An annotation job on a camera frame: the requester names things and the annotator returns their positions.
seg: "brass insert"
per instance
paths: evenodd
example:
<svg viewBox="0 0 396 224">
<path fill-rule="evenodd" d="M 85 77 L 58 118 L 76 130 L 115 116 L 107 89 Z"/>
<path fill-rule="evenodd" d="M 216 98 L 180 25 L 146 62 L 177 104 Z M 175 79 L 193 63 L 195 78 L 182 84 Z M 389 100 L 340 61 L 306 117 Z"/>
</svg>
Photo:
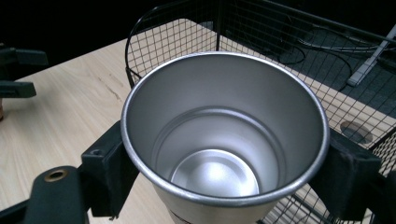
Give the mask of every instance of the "brass insert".
<svg viewBox="0 0 396 224">
<path fill-rule="evenodd" d="M 65 169 L 59 169 L 59 170 L 54 170 L 51 173 L 47 174 L 44 177 L 44 180 L 46 182 L 55 182 L 60 179 L 63 179 L 65 176 L 67 176 L 67 171 Z"/>
</svg>

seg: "metal cup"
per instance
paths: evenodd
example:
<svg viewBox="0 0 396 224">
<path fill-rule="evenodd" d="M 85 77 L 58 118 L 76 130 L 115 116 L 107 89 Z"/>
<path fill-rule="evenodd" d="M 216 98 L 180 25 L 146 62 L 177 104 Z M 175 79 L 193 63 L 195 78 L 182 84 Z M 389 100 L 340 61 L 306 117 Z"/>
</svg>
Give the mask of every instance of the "metal cup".
<svg viewBox="0 0 396 224">
<path fill-rule="evenodd" d="M 329 145 L 316 95 L 245 54 L 204 52 L 138 82 L 121 115 L 128 155 L 176 223 L 253 223 L 315 175 Z"/>
</svg>

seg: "wire mesh basket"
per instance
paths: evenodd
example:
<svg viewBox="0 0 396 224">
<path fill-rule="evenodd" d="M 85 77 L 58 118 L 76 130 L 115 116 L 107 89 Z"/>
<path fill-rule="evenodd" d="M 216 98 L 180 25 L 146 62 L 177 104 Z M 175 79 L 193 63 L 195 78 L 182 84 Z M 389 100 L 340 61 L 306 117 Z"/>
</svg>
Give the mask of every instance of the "wire mesh basket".
<svg viewBox="0 0 396 224">
<path fill-rule="evenodd" d="M 162 63 L 202 51 L 257 56 L 291 71 L 317 95 L 329 124 L 396 169 L 396 42 L 265 0 L 175 1 L 148 11 L 125 48 L 131 87 Z M 333 217 L 307 184 L 262 223 L 370 223 Z"/>
</svg>

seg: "black wire rack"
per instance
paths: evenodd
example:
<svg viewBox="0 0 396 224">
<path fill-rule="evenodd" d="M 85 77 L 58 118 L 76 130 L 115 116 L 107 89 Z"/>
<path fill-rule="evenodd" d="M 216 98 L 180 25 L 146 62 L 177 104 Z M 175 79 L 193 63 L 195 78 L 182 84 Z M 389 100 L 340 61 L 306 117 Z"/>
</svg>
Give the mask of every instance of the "black wire rack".
<svg viewBox="0 0 396 224">
<path fill-rule="evenodd" d="M 265 0 L 181 0 L 148 11 L 130 33 L 126 73 L 133 87 L 157 66 L 202 51 L 257 56 L 291 71 L 317 95 L 331 128 L 396 169 L 396 42 Z M 371 223 L 333 217 L 307 184 L 262 223 Z"/>
</svg>

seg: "black cable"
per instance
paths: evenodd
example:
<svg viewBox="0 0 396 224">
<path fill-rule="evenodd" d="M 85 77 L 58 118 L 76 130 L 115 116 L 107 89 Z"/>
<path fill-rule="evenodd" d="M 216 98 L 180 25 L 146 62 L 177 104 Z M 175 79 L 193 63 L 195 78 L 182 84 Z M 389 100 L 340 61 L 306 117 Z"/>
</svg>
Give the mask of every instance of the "black cable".
<svg viewBox="0 0 396 224">
<path fill-rule="evenodd" d="M 346 66 L 348 67 L 348 70 L 349 70 L 349 75 L 348 75 L 348 77 L 351 77 L 351 76 L 353 75 L 353 70 L 352 70 L 352 67 L 350 66 L 350 63 L 349 63 L 347 60 L 345 60 L 343 57 L 341 57 L 340 55 L 331 52 L 330 49 L 312 48 L 312 47 L 307 46 L 307 45 L 305 45 L 305 44 L 302 44 L 302 45 L 303 45 L 304 48 L 312 49 L 312 50 L 317 50 L 317 51 L 320 51 L 320 52 L 325 52 L 325 53 L 327 53 L 327 54 L 330 54 L 330 55 L 332 55 L 332 56 L 334 56 L 334 57 L 340 59 L 340 60 L 343 61 L 343 62 L 346 64 Z M 344 85 L 343 87 L 341 87 L 338 91 L 343 91 L 344 88 L 345 88 L 346 86 L 347 86 L 347 83 L 345 83 L 345 85 Z"/>
<path fill-rule="evenodd" d="M 383 58 L 378 58 L 376 60 L 378 62 L 378 65 L 384 68 L 385 70 L 389 71 L 392 74 L 396 74 L 396 63 L 390 63 L 389 60 L 383 59 Z"/>
<path fill-rule="evenodd" d="M 353 44 L 355 44 L 357 46 L 366 47 L 366 48 L 375 47 L 375 45 L 372 44 L 372 43 L 365 42 L 365 41 L 362 41 L 360 39 L 356 40 L 356 39 L 354 39 L 354 38 L 352 38 L 350 36 L 342 35 L 342 34 L 336 32 L 336 31 L 334 31 L 332 29 L 329 29 L 329 28 L 326 28 L 326 27 L 323 27 L 323 26 L 318 26 L 318 25 L 314 24 L 313 27 L 311 28 L 311 31 L 314 31 L 314 30 L 324 30 L 324 31 L 330 32 L 330 33 L 332 33 L 334 35 L 337 35 L 339 37 L 342 37 L 342 38 L 348 40 L 350 43 L 353 43 Z"/>
<path fill-rule="evenodd" d="M 293 49 L 297 49 L 298 51 L 300 51 L 301 54 L 303 54 L 303 58 L 298 60 L 298 61 L 296 61 L 296 62 L 285 63 L 285 62 L 282 62 L 281 59 L 280 59 L 281 54 L 277 54 L 277 56 L 276 56 L 277 57 L 277 61 L 280 62 L 280 63 L 283 63 L 285 65 L 293 65 L 293 64 L 297 64 L 297 63 L 302 63 L 305 60 L 305 58 L 306 58 L 305 52 L 301 48 L 298 48 L 296 46 L 293 46 Z"/>
</svg>

